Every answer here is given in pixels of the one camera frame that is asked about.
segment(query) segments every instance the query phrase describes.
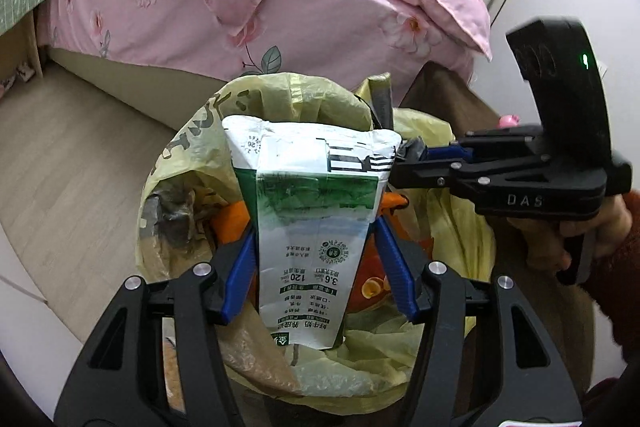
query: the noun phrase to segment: plastic wrapper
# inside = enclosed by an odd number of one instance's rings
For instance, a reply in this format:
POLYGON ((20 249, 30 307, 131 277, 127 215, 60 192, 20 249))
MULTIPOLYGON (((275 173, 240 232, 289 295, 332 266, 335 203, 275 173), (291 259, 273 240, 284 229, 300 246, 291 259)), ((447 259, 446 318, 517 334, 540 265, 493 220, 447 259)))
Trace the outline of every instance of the plastic wrapper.
MULTIPOLYGON (((357 93, 370 99, 368 80, 357 93)), ((136 245, 142 274, 149 281, 178 277, 215 255, 207 224, 221 208, 241 200, 222 118, 252 115, 369 131, 371 112, 363 100, 332 81, 298 74, 247 76, 226 84, 178 131, 148 176, 136 245)), ((421 136, 432 147, 453 139, 449 125, 437 118, 404 109, 394 109, 393 116, 404 139, 421 136)), ((463 277, 488 280, 494 237, 473 205, 447 190, 403 193, 410 204, 396 215, 408 235, 415 241, 433 237, 433 259, 463 277)), ((467 319, 466 330, 472 325, 467 319)), ((350 415, 378 411, 402 398, 422 326, 407 323, 386 295, 345 316, 344 342, 334 349, 276 347, 251 304, 218 334, 232 380, 289 403, 350 415)))

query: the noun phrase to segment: pink toy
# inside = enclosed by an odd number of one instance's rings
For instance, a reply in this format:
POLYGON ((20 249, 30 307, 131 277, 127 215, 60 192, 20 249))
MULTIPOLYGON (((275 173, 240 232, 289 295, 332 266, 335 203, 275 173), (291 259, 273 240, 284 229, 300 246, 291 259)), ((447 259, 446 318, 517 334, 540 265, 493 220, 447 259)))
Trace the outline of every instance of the pink toy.
POLYGON ((503 115, 498 121, 498 128, 515 128, 520 123, 518 115, 503 115))

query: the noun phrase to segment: finger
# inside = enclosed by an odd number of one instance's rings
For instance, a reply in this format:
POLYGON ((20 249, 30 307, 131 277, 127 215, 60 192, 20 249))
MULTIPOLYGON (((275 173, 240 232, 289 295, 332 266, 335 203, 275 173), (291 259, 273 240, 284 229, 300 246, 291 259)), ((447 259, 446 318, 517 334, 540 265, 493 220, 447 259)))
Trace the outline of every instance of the finger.
POLYGON ((536 270, 557 271, 567 265, 566 258, 571 259, 564 251, 563 238, 551 227, 540 227, 534 232, 523 230, 527 246, 527 264, 536 270))
POLYGON ((622 197, 616 202, 616 207, 615 217, 598 228, 594 253, 596 258, 612 254, 631 231, 633 217, 622 197))
POLYGON ((589 230, 596 229, 605 223, 615 220, 620 212, 616 199, 615 197, 605 198, 598 214, 588 219, 588 221, 562 221, 560 223, 560 234, 564 237, 583 235, 589 230))
POLYGON ((527 266, 533 270, 556 273, 559 270, 567 270, 571 266, 571 256, 563 251, 560 256, 551 255, 548 257, 527 257, 527 266))

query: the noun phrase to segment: pink duvet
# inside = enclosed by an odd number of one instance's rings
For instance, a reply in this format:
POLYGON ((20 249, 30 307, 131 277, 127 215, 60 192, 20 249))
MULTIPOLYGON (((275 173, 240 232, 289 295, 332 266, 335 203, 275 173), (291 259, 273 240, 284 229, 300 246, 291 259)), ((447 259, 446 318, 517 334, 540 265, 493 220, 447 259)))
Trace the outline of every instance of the pink duvet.
POLYGON ((399 102, 428 60, 468 78, 490 56, 481 0, 49 0, 57 48, 231 80, 295 71, 348 89, 390 71, 399 102))

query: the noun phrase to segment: white sticker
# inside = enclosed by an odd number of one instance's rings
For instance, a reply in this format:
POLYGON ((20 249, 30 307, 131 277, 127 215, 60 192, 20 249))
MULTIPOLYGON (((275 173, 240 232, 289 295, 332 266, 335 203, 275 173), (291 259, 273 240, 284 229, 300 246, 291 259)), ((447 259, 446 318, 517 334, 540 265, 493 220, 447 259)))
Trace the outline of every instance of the white sticker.
POLYGON ((580 427, 582 422, 569 422, 569 423, 523 423, 507 420, 501 423, 498 427, 580 427))

